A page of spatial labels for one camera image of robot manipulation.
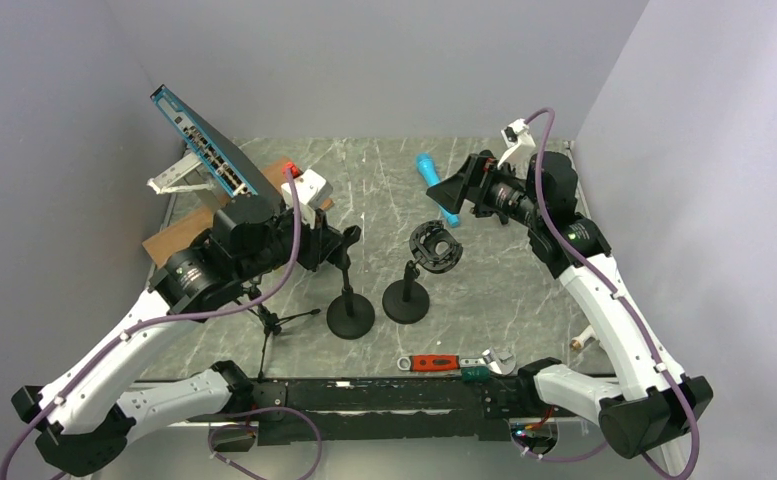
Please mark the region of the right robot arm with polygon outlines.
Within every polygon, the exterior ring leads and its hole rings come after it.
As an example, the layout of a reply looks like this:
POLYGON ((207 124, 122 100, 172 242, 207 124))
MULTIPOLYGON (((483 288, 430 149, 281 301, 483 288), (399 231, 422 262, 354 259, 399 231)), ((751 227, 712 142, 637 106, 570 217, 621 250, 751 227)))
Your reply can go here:
POLYGON ((577 210, 578 175, 571 160, 542 152, 519 178, 488 152, 470 155, 452 176, 427 189, 457 214, 470 203, 477 217, 498 215, 528 230, 535 256, 581 307, 614 369, 615 382, 581 374, 554 358, 518 370, 515 401, 538 415, 559 407, 596 425, 606 446, 627 459, 641 456, 672 478, 651 451, 690 438, 678 478, 689 478, 700 454, 697 421, 714 393, 692 377, 661 345, 631 299, 611 247, 598 226, 577 210))

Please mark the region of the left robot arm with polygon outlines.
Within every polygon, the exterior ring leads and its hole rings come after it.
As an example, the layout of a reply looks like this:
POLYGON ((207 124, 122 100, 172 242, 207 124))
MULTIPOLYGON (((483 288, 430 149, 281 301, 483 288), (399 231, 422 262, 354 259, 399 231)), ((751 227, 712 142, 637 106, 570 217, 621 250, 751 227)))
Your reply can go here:
POLYGON ((268 292, 246 285, 273 270, 290 275, 322 263, 344 267, 359 226, 332 227, 321 210, 307 221, 305 202, 270 203, 246 196, 216 211, 211 226, 153 274, 124 318, 82 360, 44 386, 12 398, 42 459, 84 477, 101 470, 134 441, 204 415, 243 417, 255 403, 254 382, 233 361, 213 363, 185 379, 136 391, 134 382, 176 340, 207 320, 254 308, 268 292))

